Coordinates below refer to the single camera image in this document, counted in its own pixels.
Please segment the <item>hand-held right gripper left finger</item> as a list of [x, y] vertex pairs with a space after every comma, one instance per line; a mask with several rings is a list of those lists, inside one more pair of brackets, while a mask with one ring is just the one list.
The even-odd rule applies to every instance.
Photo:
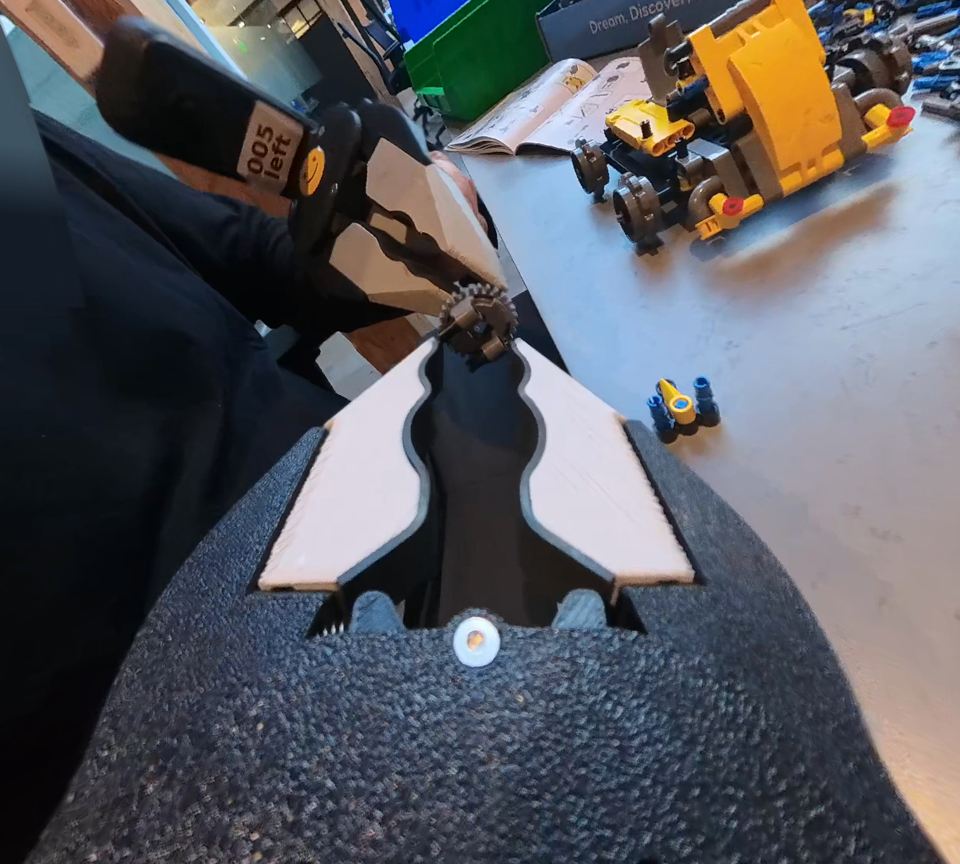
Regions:
[[263, 592], [346, 593], [423, 527], [429, 477], [412, 437], [431, 393], [426, 338], [324, 426], [258, 578]]

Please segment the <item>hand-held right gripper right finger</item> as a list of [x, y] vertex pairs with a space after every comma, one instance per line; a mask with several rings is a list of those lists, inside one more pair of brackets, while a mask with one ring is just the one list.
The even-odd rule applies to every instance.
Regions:
[[626, 420], [523, 340], [518, 394], [536, 445], [520, 479], [528, 525], [610, 587], [691, 585], [695, 572]]

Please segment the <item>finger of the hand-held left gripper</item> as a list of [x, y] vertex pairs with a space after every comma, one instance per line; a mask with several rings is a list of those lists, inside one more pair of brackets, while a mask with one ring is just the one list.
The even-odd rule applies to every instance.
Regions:
[[377, 305], [439, 316], [462, 277], [447, 242], [405, 211], [332, 212], [332, 267]]
[[432, 238], [469, 281], [507, 288], [486, 229], [455, 181], [434, 162], [422, 163], [382, 138], [366, 164], [366, 195], [387, 216]]

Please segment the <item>grey toy gear assembly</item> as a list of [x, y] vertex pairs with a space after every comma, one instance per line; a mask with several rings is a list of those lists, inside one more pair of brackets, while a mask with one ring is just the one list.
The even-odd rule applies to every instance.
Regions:
[[505, 289], [473, 283], [458, 288], [444, 304], [438, 340], [476, 370], [510, 353], [518, 326], [517, 308]]

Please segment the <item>yellow and blue pin connector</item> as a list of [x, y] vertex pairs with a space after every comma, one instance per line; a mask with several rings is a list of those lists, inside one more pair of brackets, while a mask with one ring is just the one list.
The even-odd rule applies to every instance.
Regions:
[[716, 427], [721, 423], [721, 412], [710, 378], [698, 376], [690, 394], [681, 390], [669, 378], [660, 378], [647, 407], [652, 419], [654, 435], [670, 444], [680, 436], [692, 436], [701, 427]]

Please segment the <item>grey desk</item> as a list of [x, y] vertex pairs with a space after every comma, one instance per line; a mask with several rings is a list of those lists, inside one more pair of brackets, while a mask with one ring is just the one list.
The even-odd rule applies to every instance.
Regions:
[[883, 760], [958, 862], [958, 123], [726, 233], [639, 256], [566, 155], [458, 155], [571, 375], [629, 417], [711, 380], [669, 450], [750, 523], [846, 667]]

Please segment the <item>person's left hand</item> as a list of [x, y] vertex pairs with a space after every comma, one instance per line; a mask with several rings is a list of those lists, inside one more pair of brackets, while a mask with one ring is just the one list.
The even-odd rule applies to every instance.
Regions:
[[444, 152], [431, 151], [429, 153], [429, 157], [431, 161], [434, 162], [438, 168], [454, 183], [459, 192], [462, 194], [462, 197], [465, 199], [467, 205], [470, 207], [471, 212], [477, 219], [482, 230], [487, 237], [490, 237], [491, 226], [481, 210], [478, 191], [473, 179], [466, 175], [460, 166], [451, 161], [450, 157]]

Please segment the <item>open instruction booklet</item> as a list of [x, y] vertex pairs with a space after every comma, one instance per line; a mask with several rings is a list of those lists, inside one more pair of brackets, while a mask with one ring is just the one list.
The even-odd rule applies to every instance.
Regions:
[[603, 140], [607, 117], [649, 94], [637, 56], [615, 58], [599, 69], [564, 59], [465, 128], [448, 149], [514, 156], [540, 148], [570, 154], [579, 140]]

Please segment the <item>green plastic bin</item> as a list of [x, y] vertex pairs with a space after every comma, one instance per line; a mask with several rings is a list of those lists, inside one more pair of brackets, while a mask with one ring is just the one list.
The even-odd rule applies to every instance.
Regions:
[[486, 114], [547, 65], [537, 16], [553, 1], [467, 1], [405, 51], [417, 98], [456, 123]]

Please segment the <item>person's dark clothed body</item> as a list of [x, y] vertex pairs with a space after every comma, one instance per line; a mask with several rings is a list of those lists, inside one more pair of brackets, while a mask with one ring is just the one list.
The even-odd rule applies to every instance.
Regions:
[[143, 619], [345, 401], [49, 157], [2, 38], [2, 862], [37, 844]]

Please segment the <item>yellow toy vehicle model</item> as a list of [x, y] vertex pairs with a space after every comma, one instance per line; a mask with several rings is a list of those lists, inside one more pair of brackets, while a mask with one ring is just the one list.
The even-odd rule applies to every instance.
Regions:
[[900, 141], [916, 110], [905, 36], [854, 25], [824, 45], [805, 0], [741, 0], [684, 33], [655, 16], [638, 53], [649, 99], [605, 117], [599, 140], [577, 138], [582, 190], [610, 194], [636, 250], [654, 254], [679, 224], [704, 243], [774, 203]]

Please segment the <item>pile of toy building parts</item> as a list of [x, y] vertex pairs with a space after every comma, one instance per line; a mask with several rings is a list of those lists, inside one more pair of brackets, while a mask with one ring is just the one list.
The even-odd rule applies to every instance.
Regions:
[[918, 96], [959, 120], [959, 0], [817, 0], [807, 11], [835, 87]]

